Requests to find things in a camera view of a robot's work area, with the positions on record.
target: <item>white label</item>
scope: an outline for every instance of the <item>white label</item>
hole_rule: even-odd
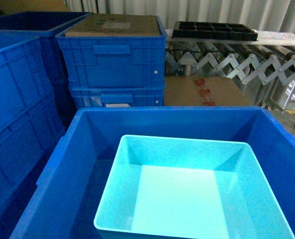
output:
[[[131,107],[129,104],[106,104],[107,108],[112,108],[112,107]]]
[[[114,22],[106,21],[102,27],[104,28],[115,28],[115,29],[129,29],[131,26],[130,22]]]

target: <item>crate handle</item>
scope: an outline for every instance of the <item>crate handle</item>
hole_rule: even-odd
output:
[[[133,103],[133,94],[102,94],[102,104],[122,104],[122,103]]]
[[[129,45],[97,45],[93,46],[94,55],[130,55]]]

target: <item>plastic bin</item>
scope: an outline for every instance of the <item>plastic bin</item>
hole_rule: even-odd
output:
[[[53,92],[0,128],[1,211],[38,161],[49,156],[63,134]]]
[[[0,34],[0,127],[52,89],[38,37]]]
[[[83,107],[142,107],[162,106],[164,87],[132,89],[70,88],[77,109]]]
[[[27,11],[0,16],[0,33],[40,36],[47,75],[51,83],[62,84],[67,82],[68,75],[54,36],[87,15],[86,12]]]
[[[93,218],[126,134],[248,143],[295,235],[295,137],[274,117],[258,107],[150,107],[79,110],[11,238],[101,239]]]
[[[72,88],[163,87],[166,31],[161,36],[65,37],[57,40]]]
[[[295,238],[246,143],[125,135],[94,225],[104,239]]]
[[[24,181],[17,186],[3,206],[0,207],[0,239],[11,236],[13,229],[37,188],[36,181],[51,152],[52,148],[37,162]]]

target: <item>label on crate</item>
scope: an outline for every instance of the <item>label on crate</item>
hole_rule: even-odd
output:
[[[131,107],[129,104],[106,104],[105,106],[107,108],[112,108],[112,107]]]

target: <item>cardboard box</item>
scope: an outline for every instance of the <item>cardboard box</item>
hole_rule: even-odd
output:
[[[0,0],[0,10],[6,15],[23,11],[70,11],[62,0]]]
[[[250,106],[229,78],[174,76],[165,78],[165,106]]]
[[[160,36],[155,16],[91,14],[66,36]]]

